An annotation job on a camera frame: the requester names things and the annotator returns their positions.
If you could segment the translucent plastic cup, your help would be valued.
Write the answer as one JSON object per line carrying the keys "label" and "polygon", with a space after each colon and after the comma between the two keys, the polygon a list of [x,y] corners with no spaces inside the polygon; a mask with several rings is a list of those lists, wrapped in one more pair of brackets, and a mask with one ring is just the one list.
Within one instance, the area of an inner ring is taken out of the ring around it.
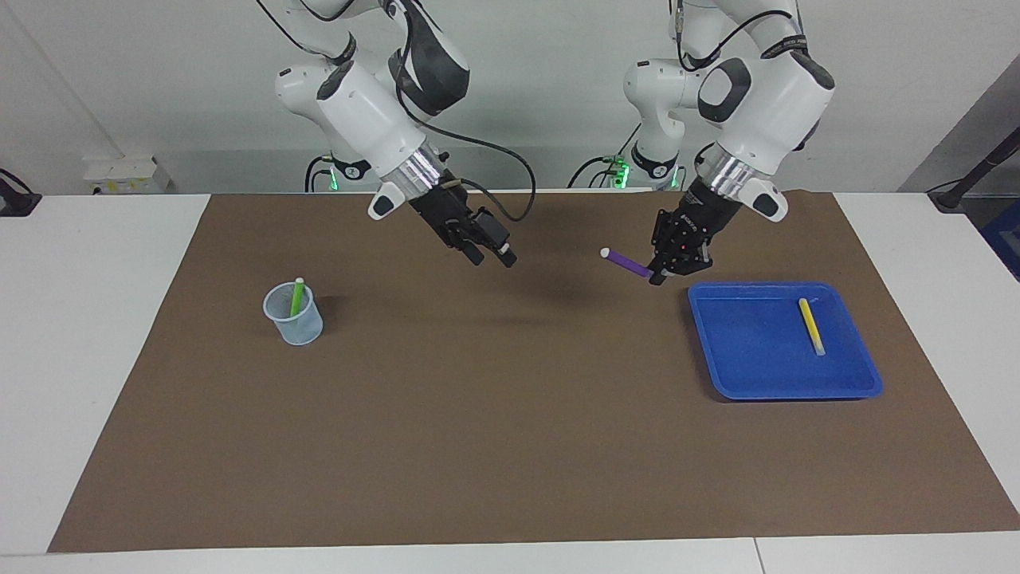
{"label": "translucent plastic cup", "polygon": [[314,293],[306,282],[302,313],[297,317],[288,317],[294,281],[271,289],[263,298],[262,310],[267,319],[276,326],[285,343],[304,346],[320,337],[324,323],[316,306]]}

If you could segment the white power strip box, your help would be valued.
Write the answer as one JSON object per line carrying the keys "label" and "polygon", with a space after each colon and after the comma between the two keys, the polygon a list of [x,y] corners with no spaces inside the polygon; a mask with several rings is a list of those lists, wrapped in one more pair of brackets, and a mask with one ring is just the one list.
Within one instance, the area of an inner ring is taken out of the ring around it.
{"label": "white power strip box", "polygon": [[166,194],[174,189],[171,176],[152,156],[88,161],[83,181],[91,194]]}

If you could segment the brown table mat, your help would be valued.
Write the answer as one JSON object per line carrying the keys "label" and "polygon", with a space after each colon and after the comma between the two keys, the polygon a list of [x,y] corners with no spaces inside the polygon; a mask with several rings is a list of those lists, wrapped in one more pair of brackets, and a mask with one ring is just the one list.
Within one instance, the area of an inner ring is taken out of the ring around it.
{"label": "brown table mat", "polygon": [[[219,195],[51,552],[822,537],[1020,529],[830,194],[743,212],[707,281],[834,286],[877,363],[862,401],[711,388],[686,301],[598,250],[647,248],[671,194],[547,194],[520,261],[473,266],[402,208]],[[302,277],[324,329],[262,310]]]}

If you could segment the black clamp mount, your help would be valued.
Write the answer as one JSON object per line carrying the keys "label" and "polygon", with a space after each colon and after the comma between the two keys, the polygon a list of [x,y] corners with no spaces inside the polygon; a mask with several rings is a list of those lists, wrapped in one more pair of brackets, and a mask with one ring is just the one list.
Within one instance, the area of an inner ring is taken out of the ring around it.
{"label": "black clamp mount", "polygon": [[0,168],[0,217],[28,217],[41,201],[41,194],[33,192],[17,175]]}

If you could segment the blue floor object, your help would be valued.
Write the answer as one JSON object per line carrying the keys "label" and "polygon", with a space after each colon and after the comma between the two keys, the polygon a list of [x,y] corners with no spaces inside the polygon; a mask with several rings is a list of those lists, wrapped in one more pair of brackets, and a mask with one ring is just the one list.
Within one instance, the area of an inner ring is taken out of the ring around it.
{"label": "blue floor object", "polygon": [[980,226],[979,233],[1020,282],[1020,199],[1015,199],[987,224]]}

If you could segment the purple marker pen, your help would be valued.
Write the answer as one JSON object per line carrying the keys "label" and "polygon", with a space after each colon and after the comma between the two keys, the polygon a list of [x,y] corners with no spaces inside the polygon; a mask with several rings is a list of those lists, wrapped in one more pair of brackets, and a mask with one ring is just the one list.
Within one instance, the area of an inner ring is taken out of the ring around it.
{"label": "purple marker pen", "polygon": [[653,271],[651,271],[651,269],[638,264],[638,262],[633,259],[624,257],[624,255],[612,250],[609,247],[601,248],[598,253],[602,259],[605,259],[605,261],[612,262],[613,265],[618,265],[620,268],[626,269],[627,272],[634,273],[634,275],[638,275],[639,277],[649,279],[653,276]]}

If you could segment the blue plastic tray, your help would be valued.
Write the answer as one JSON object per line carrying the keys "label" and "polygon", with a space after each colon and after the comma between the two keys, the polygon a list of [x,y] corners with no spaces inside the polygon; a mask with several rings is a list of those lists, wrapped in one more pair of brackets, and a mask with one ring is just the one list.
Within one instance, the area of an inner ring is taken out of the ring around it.
{"label": "blue plastic tray", "polygon": [[[809,299],[826,356],[816,356],[798,299]],[[877,366],[842,295],[822,282],[701,282],[688,305],[714,388],[735,401],[871,399]]]}

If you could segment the yellow marker pen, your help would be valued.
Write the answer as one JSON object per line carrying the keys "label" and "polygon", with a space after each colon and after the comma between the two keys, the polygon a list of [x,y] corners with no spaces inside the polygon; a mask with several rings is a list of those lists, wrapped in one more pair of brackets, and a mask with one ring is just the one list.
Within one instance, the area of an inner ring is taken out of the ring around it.
{"label": "yellow marker pen", "polygon": [[821,332],[809,299],[805,297],[798,299],[798,308],[800,309],[802,322],[805,324],[806,333],[808,333],[809,340],[811,341],[813,352],[815,352],[815,355],[819,357],[826,356],[826,346],[821,338]]}

